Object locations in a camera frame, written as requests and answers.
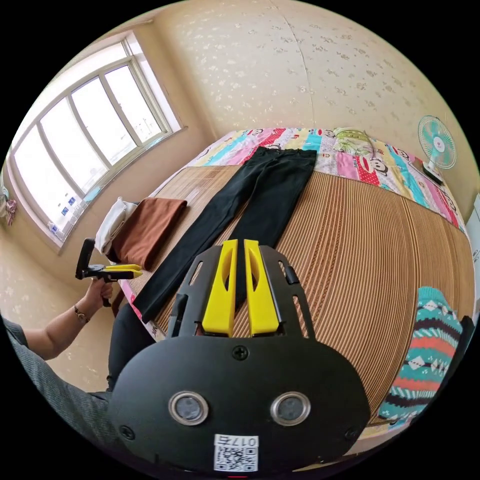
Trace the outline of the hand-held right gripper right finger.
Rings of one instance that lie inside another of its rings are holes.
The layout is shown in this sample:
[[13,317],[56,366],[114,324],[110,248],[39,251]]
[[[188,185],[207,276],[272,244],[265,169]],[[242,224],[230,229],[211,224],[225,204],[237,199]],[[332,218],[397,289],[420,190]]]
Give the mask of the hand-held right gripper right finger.
[[273,335],[280,324],[259,242],[244,240],[244,255],[250,335]]

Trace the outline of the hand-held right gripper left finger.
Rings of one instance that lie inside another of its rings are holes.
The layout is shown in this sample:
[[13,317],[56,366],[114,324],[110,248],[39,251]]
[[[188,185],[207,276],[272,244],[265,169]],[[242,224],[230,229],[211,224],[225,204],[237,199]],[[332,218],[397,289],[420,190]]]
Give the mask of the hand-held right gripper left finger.
[[234,328],[238,240],[226,240],[220,247],[201,322],[208,335],[232,335]]

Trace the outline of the person's left hand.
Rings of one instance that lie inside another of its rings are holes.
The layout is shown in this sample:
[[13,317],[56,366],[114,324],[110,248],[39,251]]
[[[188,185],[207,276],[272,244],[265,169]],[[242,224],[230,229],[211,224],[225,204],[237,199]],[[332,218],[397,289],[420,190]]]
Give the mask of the person's left hand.
[[82,300],[85,312],[89,311],[93,315],[104,306],[104,300],[110,300],[112,294],[113,286],[111,283],[106,283],[101,278],[93,278]]

